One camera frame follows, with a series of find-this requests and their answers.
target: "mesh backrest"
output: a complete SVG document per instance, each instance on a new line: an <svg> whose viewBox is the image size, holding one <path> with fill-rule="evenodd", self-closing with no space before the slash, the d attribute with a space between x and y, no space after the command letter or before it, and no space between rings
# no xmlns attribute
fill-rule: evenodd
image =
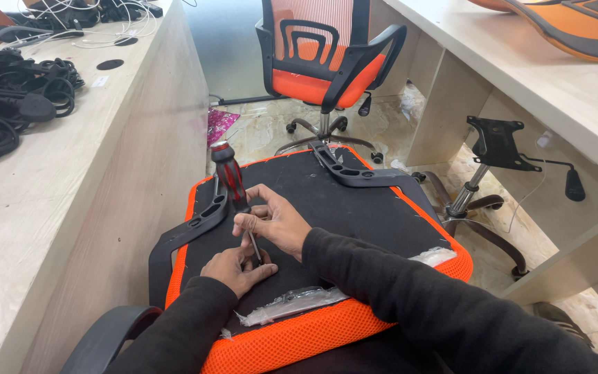
<svg viewBox="0 0 598 374"><path fill-rule="evenodd" d="M285 58L285 47L283 43L280 21L284 19L298 19L303 21L319 22L334 27L339 35L336 52L329 64L329 70L336 71L343 60L345 48L350 45L352 34L352 13L354 0L271 0L271 8L274 13L274 42L276 59ZM298 38L299 57L304 60L312 60L317 53L321 53L320 63L327 59L329 48L333 43L333 36L330 32L322 29L307 26L287 26L287 40L291 41L292 31L306 31L322 35L326 38L326 46L318 51L318 43L310 38ZM292 43L288 43L288 56L295 54Z"/></svg>

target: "black seat underside fabric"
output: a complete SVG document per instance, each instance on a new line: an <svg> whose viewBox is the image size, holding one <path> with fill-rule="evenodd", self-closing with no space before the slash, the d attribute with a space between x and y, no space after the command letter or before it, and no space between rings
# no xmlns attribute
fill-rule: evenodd
<svg viewBox="0 0 598 374"><path fill-rule="evenodd" d="M353 169L367 169L350 150L336 149L336 158L341 156L343 165ZM312 151L256 162L241 168L241 175L245 188L262 183L285 197L312 227L357 238L405 258L434 247L451 249L451 244L442 234L420 217L410 205L398 198L392 189L345 187L336 182L320 165ZM213 179L197 187L193 216L209 205L213 197L213 187ZM427 207L423 209L431 207L418 185L417 193L408 197L420 207ZM263 201L256 200L251 201L251 206L264 204ZM220 225L188 245L181 279L182 290L188 279L198 276L204 265L216 253L239 246L241 238L232 235L233 218L234 213L230 210L229 216ZM248 315L290 290L316 285L324 288L333 286L320 279L315 272L304 268L267 239L260 238L257 242L261 249L269 253L279 270L277 274L256 284L241 298L237 305L237 313ZM237 316L232 313L225 327L235 334L262 326L242 326Z"/></svg>

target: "screwdriver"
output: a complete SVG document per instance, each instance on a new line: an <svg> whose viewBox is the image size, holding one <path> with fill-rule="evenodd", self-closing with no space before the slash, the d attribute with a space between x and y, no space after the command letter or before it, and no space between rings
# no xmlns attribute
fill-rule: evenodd
<svg viewBox="0 0 598 374"><path fill-rule="evenodd" d="M237 164L237 160L235 160L235 150L232 149L227 140L215 142L211 145L210 149L211 160L216 164L216 174L220 182L227 189L227 195L232 202L232 207L235 209L235 214L250 214L251 206L248 205L246 191L244 185L241 183L241 169L239 168L239 164ZM264 265L255 236L248 230L246 230L246 234L251 238L260 265Z"/></svg>

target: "hand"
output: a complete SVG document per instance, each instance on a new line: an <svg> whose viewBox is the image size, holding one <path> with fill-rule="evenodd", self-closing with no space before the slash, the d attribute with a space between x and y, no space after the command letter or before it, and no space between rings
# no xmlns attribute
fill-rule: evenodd
<svg viewBox="0 0 598 374"><path fill-rule="evenodd" d="M253 268L252 257L255 254L253 246L230 248L216 253L207 262L200 276L210 277L221 281L241 299L257 282L276 274L278 266L271 263L269 254L260 250L264 265Z"/></svg>
<svg viewBox="0 0 598 374"><path fill-rule="evenodd" d="M245 230L260 234L301 262L303 241L311 226L303 220L290 202L264 184L246 190L246 197L249 201L261 197L266 201L266 205L252 206L251 214L237 214L232 234L239 236ZM244 235L241 245L247 246L250 242L249 236Z"/></svg>

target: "chair base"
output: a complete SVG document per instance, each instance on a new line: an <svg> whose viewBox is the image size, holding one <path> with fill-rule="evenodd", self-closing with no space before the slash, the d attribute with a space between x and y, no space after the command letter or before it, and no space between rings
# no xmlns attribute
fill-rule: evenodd
<svg viewBox="0 0 598 374"><path fill-rule="evenodd" d="M378 152L378 150L371 143L365 140L350 138L348 136L332 135L332 132L334 132L336 129L338 129L339 131L345 131L345 129L347 128L347 118L345 116L338 116L334 120L334 122L332 122L328 127L321 124L320 128L313 126L312 124L308 123L308 121L305 121L301 118L295 118L294 120L292 120L290 124L286 126L286 130L289 133L295 132L297 124L302 125L306 130L311 131L313 134L315 134L315 136L296 140L295 142L285 144L276 151L275 156L283 154L288 150L305 146L310 142L314 142L315 140L321 140L324 143L341 142L345 144L358 144L367 147L371 150L371 159L374 163L381 164L384 160L384 156L380 152Z"/></svg>
<svg viewBox="0 0 598 374"><path fill-rule="evenodd" d="M467 204L467 208L463 213L454 212L451 209L451 204L453 200L451 196L446 192L444 188L444 184L442 181L432 172L423 172L419 175L415 176L419 180L424 180L424 178L428 177L428 180L432 183L433 187L437 191L438 196L442 200L444 206L433 206L435 213L444 217L444 230L451 235L452 237L456 234L456 226L458 223L463 223L467 225L472 231L480 235L482 238L486 239L488 242L491 242L498 246L501 250L511 257L511 259L516 262L516 267L511 270L511 276L514 278L514 281L519 280L520 278L524 277L529 273L525 264L525 257L523 254L520 253L518 248L514 247L510 242L507 242L503 239L503 237L495 234L493 231L487 229L485 226L470 220L462 220L466 218L468 215L468 211L480 209L480 208L490 208L494 210L498 210L502 208L504 203L504 199L500 195L488 195L484 196L478 200L471 201Z"/></svg>

